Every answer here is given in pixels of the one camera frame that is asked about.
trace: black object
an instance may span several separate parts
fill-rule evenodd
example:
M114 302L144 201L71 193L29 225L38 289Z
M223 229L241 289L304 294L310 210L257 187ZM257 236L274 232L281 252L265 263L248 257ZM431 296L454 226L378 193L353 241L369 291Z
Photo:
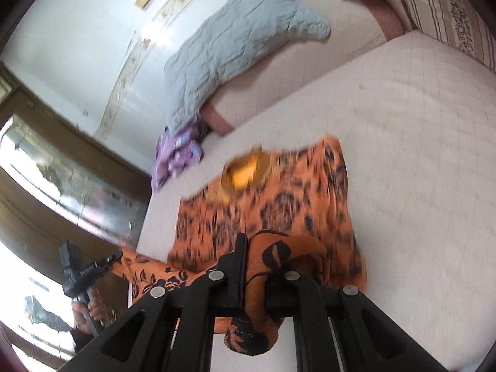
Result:
M155 286L59 371L209 372L215 317L242 314L246 252L240 233L235 251L191 286ZM356 287L293 273L270 279L266 293L272 317L294 317L299 372L446 372Z
M81 330L78 329L72 329L70 331L70 335L73 337L74 340L74 352L76 354L94 338L92 334L83 333Z
M480 363L475 372L494 372L496 370L496 343L493 344L488 354Z
M96 280L103 277L110 270L110 266L121 257L121 254L112 255L85 265L81 258L81 251L70 242L65 242L59 248L59 255L65 275L65 283L62 285L64 294L77 298L85 305L90 303L91 287L95 285ZM104 328L99 321L94 320L87 313L84 314L84 318L94 337L103 331Z

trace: hand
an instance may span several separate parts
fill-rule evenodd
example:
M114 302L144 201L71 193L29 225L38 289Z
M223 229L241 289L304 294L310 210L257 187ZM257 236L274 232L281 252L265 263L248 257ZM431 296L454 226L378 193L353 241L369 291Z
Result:
M90 326L88 326L88 323L84 319L85 313L89 313L89 315L97 321L103 321L105 326L110 324L110 317L107 312L107 307L103 303L102 296L98 292L98 289L91 289L91 297L93 299L91 299L88 307L81 302L73 302L75 327L85 334L92 334Z

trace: wall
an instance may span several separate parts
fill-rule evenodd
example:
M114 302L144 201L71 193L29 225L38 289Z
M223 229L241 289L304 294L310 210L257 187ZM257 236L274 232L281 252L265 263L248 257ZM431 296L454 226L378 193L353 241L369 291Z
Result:
M166 0L37 0L0 60L82 131L98 128L130 48Z
M165 124L163 66L199 25L227 0L193 0L166 29L150 28L167 0L147 12L136 0L37 0L0 60L41 100L83 132L94 135L133 47L156 46L140 63L120 99L111 129L98 140L150 172Z

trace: purple floral fabric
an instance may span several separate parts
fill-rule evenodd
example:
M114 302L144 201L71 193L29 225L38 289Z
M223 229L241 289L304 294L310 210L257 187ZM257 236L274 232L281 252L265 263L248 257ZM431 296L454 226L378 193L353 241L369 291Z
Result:
M190 165L197 165L203 157L200 143L209 129L194 116L177 134L171 135L167 128L155 146L155 164L152 171L152 189L159 191L169 177L177 177Z

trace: gray quilted blanket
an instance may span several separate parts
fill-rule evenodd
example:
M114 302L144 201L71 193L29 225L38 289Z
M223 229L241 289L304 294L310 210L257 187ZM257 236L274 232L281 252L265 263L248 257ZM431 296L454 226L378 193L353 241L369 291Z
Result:
M326 20L298 1L229 0L165 64L169 132L178 132L217 88L275 49L329 34Z

